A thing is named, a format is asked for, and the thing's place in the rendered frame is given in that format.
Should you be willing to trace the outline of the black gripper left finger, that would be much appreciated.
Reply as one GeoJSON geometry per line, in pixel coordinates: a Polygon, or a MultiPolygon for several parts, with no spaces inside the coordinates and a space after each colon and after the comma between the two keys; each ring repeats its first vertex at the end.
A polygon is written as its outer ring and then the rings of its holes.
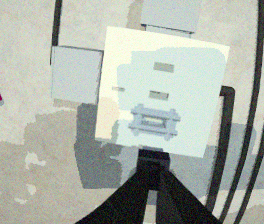
{"type": "Polygon", "coordinates": [[[75,224],[143,224],[151,169],[140,168],[107,201],[75,224]]]}

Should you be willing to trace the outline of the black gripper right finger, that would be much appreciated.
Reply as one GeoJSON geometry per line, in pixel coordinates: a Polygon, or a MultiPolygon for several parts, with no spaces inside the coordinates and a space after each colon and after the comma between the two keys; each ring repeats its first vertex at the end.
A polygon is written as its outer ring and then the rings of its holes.
{"type": "Polygon", "coordinates": [[[180,183],[171,171],[160,171],[156,224],[222,224],[180,183]]]}

